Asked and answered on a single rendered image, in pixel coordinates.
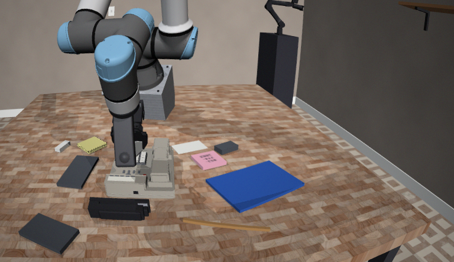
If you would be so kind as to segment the yellow-brown thin rod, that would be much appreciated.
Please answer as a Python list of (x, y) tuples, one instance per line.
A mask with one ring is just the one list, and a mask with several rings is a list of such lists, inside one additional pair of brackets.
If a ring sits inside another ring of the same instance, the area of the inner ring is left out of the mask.
[(270, 232), (270, 227), (258, 227), (258, 226), (249, 226), (249, 225), (225, 224), (225, 223), (201, 221), (201, 220), (189, 219), (189, 218), (183, 218), (183, 222), (190, 223), (190, 224), (206, 225), (206, 226), (211, 226), (211, 227)]

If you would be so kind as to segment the pink sticky note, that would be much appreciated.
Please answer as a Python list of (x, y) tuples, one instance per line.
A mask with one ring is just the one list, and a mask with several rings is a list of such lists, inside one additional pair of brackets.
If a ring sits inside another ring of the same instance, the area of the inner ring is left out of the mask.
[(208, 151), (205, 153), (191, 155), (191, 159), (202, 169), (207, 170), (214, 167), (226, 165), (227, 161), (224, 160), (215, 151)]

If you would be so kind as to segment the beige desk phone base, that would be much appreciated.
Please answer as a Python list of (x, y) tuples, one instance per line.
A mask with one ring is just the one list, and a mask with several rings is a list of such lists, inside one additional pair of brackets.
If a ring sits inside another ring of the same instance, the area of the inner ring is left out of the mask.
[[(168, 155), (170, 181), (151, 182), (152, 148), (145, 148), (136, 157), (135, 167), (116, 167), (115, 159), (110, 174), (105, 177), (106, 195), (122, 198), (175, 198), (174, 190), (174, 150), (170, 146)], [(129, 174), (129, 175), (128, 175)], [(173, 184), (172, 184), (173, 181)]]

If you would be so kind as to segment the white paper sheet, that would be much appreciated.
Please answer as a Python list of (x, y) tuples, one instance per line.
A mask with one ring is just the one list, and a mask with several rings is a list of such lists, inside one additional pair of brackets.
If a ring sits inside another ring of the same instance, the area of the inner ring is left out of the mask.
[(197, 151), (197, 150), (202, 150), (206, 149), (207, 147), (201, 143), (199, 140), (198, 141), (192, 141), (189, 143), (183, 143), (183, 144), (177, 144), (177, 145), (171, 145), (173, 149), (178, 153), (178, 154), (183, 154), (183, 153), (188, 153), (192, 151)]

